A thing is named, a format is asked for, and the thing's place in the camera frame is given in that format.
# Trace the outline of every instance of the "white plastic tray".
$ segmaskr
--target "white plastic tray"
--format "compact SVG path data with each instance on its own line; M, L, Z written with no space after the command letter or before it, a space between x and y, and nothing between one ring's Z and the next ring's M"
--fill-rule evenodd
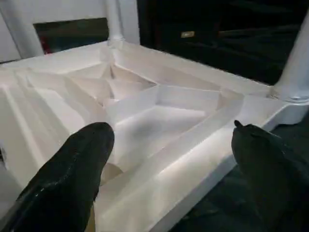
M233 121L267 130L308 106L269 86L126 42L4 65L0 138L21 187L81 127L115 145L95 203L98 232L168 231L234 166Z

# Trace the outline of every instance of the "white metal leg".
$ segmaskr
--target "white metal leg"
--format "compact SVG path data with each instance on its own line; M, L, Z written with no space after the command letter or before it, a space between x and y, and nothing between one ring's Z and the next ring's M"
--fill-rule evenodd
M105 0L105 6L110 32L109 44L124 40L118 0Z
M288 102L309 100L309 13L304 19L281 79L270 94Z

